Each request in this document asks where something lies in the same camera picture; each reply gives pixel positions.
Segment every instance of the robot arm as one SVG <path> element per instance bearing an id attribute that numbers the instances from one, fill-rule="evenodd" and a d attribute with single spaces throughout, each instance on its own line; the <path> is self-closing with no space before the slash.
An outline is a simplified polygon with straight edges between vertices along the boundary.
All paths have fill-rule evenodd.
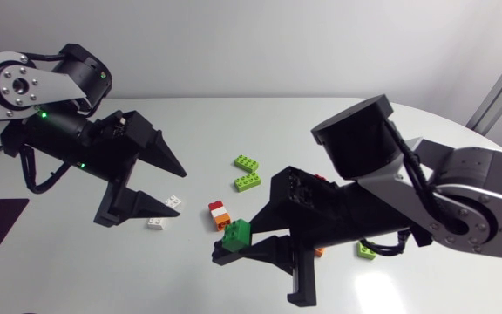
<path id="1" fill-rule="evenodd" d="M 271 181 L 270 202 L 253 218 L 251 234 L 289 229 L 236 252 L 214 244 L 219 265 L 246 257 L 272 263 L 294 278 L 288 301 L 316 305 L 314 250 L 362 241 L 386 256 L 401 254 L 410 234 L 417 245 L 502 257 L 502 152 L 454 149 L 402 140 L 388 120 L 385 96 L 367 99 L 312 130 L 337 172 L 354 181 L 338 187 L 288 167 Z M 423 163 L 432 170 L 424 177 Z M 366 238 L 398 233 L 396 247 Z"/>
<path id="2" fill-rule="evenodd" d="M 47 72 L 32 60 L 59 63 Z M 11 120 L 1 133 L 3 150 L 12 157 L 20 154 L 24 180 L 33 193 L 50 189 L 70 166 L 108 181 L 94 218 L 106 227 L 129 218 L 179 215 L 126 187 L 137 159 L 186 176 L 162 132 L 135 111 L 87 119 L 111 89 L 108 69 L 78 44 L 68 44 L 54 56 L 0 52 L 0 120 Z M 64 163 L 39 185 L 33 148 Z"/>

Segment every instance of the green lego brick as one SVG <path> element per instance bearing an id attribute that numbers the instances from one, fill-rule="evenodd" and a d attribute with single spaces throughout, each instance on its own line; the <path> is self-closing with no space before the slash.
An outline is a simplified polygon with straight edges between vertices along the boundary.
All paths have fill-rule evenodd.
<path id="1" fill-rule="evenodd" d="M 367 249 L 366 247 L 363 246 L 363 244 L 361 242 L 358 241 L 357 242 L 357 256 L 372 260 L 373 258 L 377 257 L 377 253 L 373 252 L 370 249 Z"/>
<path id="2" fill-rule="evenodd" d="M 235 179 L 234 181 L 235 187 L 239 192 L 243 192 L 252 187 L 256 187 L 261 184 L 261 178 L 257 173 L 252 173 L 248 175 L 244 175 L 241 178 Z"/>
<path id="3" fill-rule="evenodd" d="M 255 160 L 252 160 L 251 158 L 248 158 L 244 155 L 240 155 L 235 161 L 234 161 L 234 164 L 249 172 L 249 173 L 253 173 L 255 171 L 257 171 L 257 169 L 259 168 L 259 163 Z"/>
<path id="4" fill-rule="evenodd" d="M 222 248 L 230 252 L 237 252 L 249 245 L 251 245 L 251 225 L 249 222 L 238 219 L 224 228 Z"/>

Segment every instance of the white wall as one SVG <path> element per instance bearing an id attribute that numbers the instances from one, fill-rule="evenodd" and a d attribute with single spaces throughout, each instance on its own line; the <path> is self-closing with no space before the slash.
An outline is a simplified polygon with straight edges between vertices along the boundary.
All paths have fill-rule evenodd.
<path id="1" fill-rule="evenodd" d="M 69 42 L 115 98 L 387 93 L 465 124 L 502 72 L 502 0 L 0 0 L 0 50 Z"/>

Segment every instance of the table surface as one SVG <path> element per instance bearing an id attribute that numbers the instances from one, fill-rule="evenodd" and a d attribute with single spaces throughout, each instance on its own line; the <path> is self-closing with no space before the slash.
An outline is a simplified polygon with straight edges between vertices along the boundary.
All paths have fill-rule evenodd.
<path id="1" fill-rule="evenodd" d="M 139 161 L 129 187 L 159 200 L 176 195 L 181 216 L 162 231 L 130 220 L 92 222 L 105 182 L 72 169 L 43 195 L 24 186 L 20 160 L 0 154 L 0 198 L 31 199 L 0 247 L 0 313 L 491 313 L 502 312 L 502 259 L 438 244 L 367 261 L 355 245 L 316 259 L 317 303 L 286 301 L 291 277 L 275 266 L 211 262 L 214 231 L 207 204 L 223 200 L 232 219 L 249 221 L 267 202 L 270 177 L 288 165 L 339 184 L 310 129 L 361 99 L 108 99 L 97 116 L 137 110 L 186 169 L 181 179 Z M 393 105 L 405 139 L 424 136 L 452 147 L 499 149 L 486 138 L 431 113 Z M 259 161 L 263 183 L 237 193 L 239 154 Z M 59 162 L 37 153 L 41 181 Z M 378 242 L 393 243 L 394 235 Z"/>

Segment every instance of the bolt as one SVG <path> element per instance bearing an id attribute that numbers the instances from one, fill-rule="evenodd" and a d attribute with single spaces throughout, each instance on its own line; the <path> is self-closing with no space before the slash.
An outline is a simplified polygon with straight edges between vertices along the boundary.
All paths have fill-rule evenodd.
<path id="1" fill-rule="evenodd" d="M 481 202 L 483 204 L 489 202 L 489 196 L 487 196 L 487 195 L 481 195 L 478 199 L 479 199 L 479 202 Z"/>
<path id="2" fill-rule="evenodd" d="M 487 230 L 487 226 L 485 226 L 483 223 L 478 223 L 478 224 L 476 225 L 476 228 L 477 228 L 479 231 L 481 231 L 481 232 L 484 232 L 484 231 L 486 231 L 486 230 Z"/>

